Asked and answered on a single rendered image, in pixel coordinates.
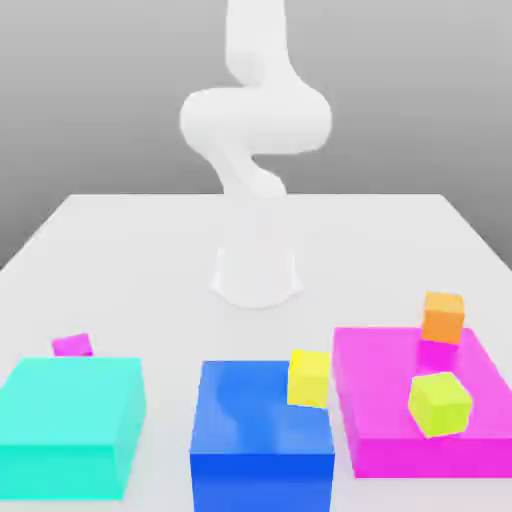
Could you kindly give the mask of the small yellow cube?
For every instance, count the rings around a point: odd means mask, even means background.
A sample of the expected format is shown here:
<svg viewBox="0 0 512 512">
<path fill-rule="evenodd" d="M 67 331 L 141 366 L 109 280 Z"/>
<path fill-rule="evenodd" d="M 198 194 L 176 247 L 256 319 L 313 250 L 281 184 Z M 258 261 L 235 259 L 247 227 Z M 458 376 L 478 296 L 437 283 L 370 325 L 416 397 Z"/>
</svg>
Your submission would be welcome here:
<svg viewBox="0 0 512 512">
<path fill-rule="evenodd" d="M 288 369 L 287 403 L 325 409 L 330 366 L 328 352 L 293 350 Z"/>
</svg>

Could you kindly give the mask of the small orange cube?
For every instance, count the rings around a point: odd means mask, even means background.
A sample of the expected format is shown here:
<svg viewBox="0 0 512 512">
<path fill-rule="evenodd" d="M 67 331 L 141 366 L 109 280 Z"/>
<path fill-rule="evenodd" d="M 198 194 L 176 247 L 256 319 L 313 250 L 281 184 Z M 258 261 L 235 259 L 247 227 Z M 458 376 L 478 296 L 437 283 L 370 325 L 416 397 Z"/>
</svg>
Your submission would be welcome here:
<svg viewBox="0 0 512 512">
<path fill-rule="evenodd" d="M 458 345 L 465 320 L 464 301 L 460 295 L 428 291 L 425 296 L 422 339 Z"/>
</svg>

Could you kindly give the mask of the small magenta cube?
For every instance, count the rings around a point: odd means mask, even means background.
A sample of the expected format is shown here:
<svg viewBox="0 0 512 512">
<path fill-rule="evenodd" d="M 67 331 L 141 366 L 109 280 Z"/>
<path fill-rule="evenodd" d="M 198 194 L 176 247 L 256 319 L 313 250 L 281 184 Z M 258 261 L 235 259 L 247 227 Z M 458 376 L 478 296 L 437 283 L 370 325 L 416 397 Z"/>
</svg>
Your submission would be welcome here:
<svg viewBox="0 0 512 512">
<path fill-rule="evenodd" d="M 52 341 L 53 354 L 56 357 L 90 357 L 93 348 L 87 333 L 75 334 Z"/>
</svg>

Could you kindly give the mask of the small lime cube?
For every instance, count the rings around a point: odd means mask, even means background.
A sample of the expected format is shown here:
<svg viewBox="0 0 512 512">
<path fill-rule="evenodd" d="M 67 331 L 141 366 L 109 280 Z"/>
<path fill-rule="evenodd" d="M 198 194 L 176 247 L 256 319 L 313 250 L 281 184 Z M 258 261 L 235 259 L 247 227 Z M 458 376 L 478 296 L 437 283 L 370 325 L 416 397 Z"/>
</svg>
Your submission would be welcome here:
<svg viewBox="0 0 512 512">
<path fill-rule="evenodd" d="M 416 375 L 408 410 L 425 438 L 456 435 L 468 426 L 473 399 L 452 372 Z"/>
</svg>

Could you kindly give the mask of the large magenta box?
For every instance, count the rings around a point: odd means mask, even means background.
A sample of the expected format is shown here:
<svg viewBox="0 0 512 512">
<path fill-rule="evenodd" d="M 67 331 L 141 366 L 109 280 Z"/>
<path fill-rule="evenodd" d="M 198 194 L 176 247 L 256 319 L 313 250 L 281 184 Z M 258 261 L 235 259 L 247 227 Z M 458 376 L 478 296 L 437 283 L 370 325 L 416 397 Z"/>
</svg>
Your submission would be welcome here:
<svg viewBox="0 0 512 512">
<path fill-rule="evenodd" d="M 418 327 L 338 327 L 333 375 L 357 478 L 512 478 L 512 389 L 466 328 L 457 345 Z M 407 402 L 416 375 L 449 371 L 473 399 L 467 429 L 428 439 Z"/>
</svg>

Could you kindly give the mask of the large blue box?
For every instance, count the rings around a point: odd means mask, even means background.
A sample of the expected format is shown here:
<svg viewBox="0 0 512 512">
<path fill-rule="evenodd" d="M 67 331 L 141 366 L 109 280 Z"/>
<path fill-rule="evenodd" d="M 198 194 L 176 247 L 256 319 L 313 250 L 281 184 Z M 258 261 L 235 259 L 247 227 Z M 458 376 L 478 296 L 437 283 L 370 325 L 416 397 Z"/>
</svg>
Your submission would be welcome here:
<svg viewBox="0 0 512 512">
<path fill-rule="evenodd" d="M 287 402 L 286 361 L 206 361 L 189 449 L 194 512 L 330 512 L 327 410 Z"/>
</svg>

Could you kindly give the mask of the large cyan box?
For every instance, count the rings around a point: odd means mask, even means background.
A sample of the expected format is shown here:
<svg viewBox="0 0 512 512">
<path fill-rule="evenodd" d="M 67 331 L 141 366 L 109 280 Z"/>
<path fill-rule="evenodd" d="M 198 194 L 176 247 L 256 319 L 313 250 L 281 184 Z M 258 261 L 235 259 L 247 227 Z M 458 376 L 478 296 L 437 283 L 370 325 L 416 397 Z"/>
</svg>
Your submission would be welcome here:
<svg viewBox="0 0 512 512">
<path fill-rule="evenodd" d="M 25 357 L 0 387 L 0 500 L 123 498 L 146 414 L 130 357 Z"/>
</svg>

